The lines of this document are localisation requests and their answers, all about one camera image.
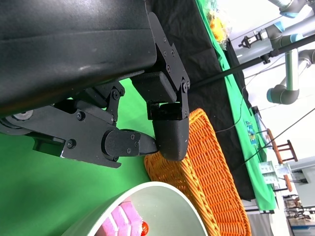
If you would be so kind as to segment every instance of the white bowl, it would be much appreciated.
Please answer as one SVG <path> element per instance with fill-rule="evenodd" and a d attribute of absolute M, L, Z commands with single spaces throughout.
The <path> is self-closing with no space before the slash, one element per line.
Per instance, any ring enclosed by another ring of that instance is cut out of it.
<path fill-rule="evenodd" d="M 112 198 L 72 225 L 63 236 L 94 236 L 109 214 L 125 201 L 132 201 L 148 223 L 147 236 L 208 235 L 196 209 L 183 193 L 166 183 L 148 182 Z"/>

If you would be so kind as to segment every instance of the black cloth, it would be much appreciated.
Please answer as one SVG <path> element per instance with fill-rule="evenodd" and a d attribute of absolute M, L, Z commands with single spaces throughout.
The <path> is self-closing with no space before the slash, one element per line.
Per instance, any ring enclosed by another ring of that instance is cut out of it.
<path fill-rule="evenodd" d="M 230 41 L 230 39 L 227 40 L 226 42 L 226 51 L 224 51 L 224 54 L 226 56 L 226 59 L 230 65 L 231 68 L 238 66 L 240 63 L 237 59 L 236 53 L 234 51 L 234 48 L 232 46 L 232 43 Z M 235 81 L 237 83 L 238 88 L 240 89 L 240 91 L 242 92 L 243 90 L 243 97 L 244 97 L 244 101 L 246 102 L 247 107 L 250 109 L 252 107 L 251 103 L 249 102 L 249 95 L 248 92 L 245 89 L 243 89 L 245 87 L 245 78 L 244 78 L 244 73 L 242 70 L 240 70 L 239 72 L 233 74 Z"/>
<path fill-rule="evenodd" d="M 175 44 L 192 84 L 221 72 L 195 0 L 147 0 L 147 9 L 157 15 L 168 41 Z M 216 131 L 234 124 L 223 79 L 189 92 L 189 109 L 197 108 L 206 112 Z M 217 138 L 229 168 L 239 167 L 244 156 L 236 129 L 218 133 Z M 240 197 L 254 199 L 246 166 L 232 175 Z"/>

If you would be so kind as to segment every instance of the woven basket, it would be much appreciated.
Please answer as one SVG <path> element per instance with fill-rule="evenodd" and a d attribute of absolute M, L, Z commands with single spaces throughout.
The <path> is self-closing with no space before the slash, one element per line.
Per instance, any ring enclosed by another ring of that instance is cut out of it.
<path fill-rule="evenodd" d="M 194 204 L 210 236 L 250 236 L 251 228 L 215 132 L 203 110 L 189 118 L 189 145 L 182 162 L 160 153 L 145 157 L 152 181 L 169 183 Z"/>

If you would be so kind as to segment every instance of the black rod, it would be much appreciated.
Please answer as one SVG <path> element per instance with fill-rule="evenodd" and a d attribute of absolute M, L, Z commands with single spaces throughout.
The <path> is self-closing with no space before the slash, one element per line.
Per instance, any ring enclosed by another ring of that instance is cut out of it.
<path fill-rule="evenodd" d="M 194 89 L 201 87 L 203 85 L 206 85 L 208 83 L 214 82 L 214 81 L 219 80 L 219 79 L 223 79 L 225 76 L 235 74 L 240 70 L 244 70 L 244 69 L 249 68 L 251 66 L 257 65 L 257 64 L 261 63 L 262 61 L 263 61 L 263 59 L 261 59 L 261 58 L 254 58 L 252 60 L 249 60 L 249 61 L 247 61 L 243 64 L 240 64 L 236 67 L 225 70 L 225 71 L 223 71 L 223 72 L 221 72 L 221 73 L 219 73 L 213 77 L 210 77 L 210 78 L 207 78 L 207 79 L 204 79 L 204 80 L 201 80 L 197 83 L 192 84 L 190 87 L 190 90 L 194 90 Z"/>
<path fill-rule="evenodd" d="M 273 57 L 277 57 L 279 56 L 280 54 L 282 53 L 286 53 L 286 52 L 289 52 L 293 49 L 296 49 L 296 48 L 300 48 L 302 46 L 305 46 L 309 43 L 312 43 L 315 41 L 315 34 L 314 35 L 311 35 L 309 37 L 306 37 L 306 38 L 303 38 L 299 41 L 296 41 L 294 43 L 291 43 L 289 45 L 286 45 L 284 47 L 281 47 L 279 49 L 275 49 L 275 50 L 272 50 L 271 52 L 265 54 L 265 55 L 262 55 L 261 57 L 259 58 L 255 58 L 255 59 L 252 59 L 252 60 L 249 60 L 243 64 L 240 64 L 234 68 L 231 68 L 231 69 L 228 69 L 228 70 L 225 70 L 213 77 L 210 77 L 210 78 L 207 78 L 207 79 L 204 79 L 204 80 L 201 80 L 201 81 L 198 81 L 194 84 L 191 85 L 191 88 L 190 90 L 194 90 L 198 87 L 201 87 L 201 86 L 204 86 L 206 84 L 209 84 L 209 83 L 212 83 L 216 80 L 219 80 L 219 79 L 223 79 L 225 76 L 228 76 L 228 75 L 231 75 L 231 74 L 235 74 L 237 72 L 239 72 L 240 70 L 244 70 L 246 68 L 249 68 L 251 66 L 254 66 L 254 65 L 257 65 L 259 63 L 261 63 L 262 61 L 266 61 L 268 58 L 273 58 Z"/>

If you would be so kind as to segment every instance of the pink sponge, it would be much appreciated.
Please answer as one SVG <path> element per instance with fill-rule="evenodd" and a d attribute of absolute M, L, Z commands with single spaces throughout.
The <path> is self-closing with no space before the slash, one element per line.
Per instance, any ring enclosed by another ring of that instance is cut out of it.
<path fill-rule="evenodd" d="M 131 224 L 130 236 L 140 236 L 142 232 L 142 218 L 134 208 L 132 202 L 122 203 L 121 207 L 126 213 L 129 223 Z"/>
<path fill-rule="evenodd" d="M 118 226 L 110 215 L 98 229 L 96 236 L 118 236 Z"/>
<path fill-rule="evenodd" d="M 141 236 L 142 218 L 131 202 L 116 207 L 96 236 Z"/>

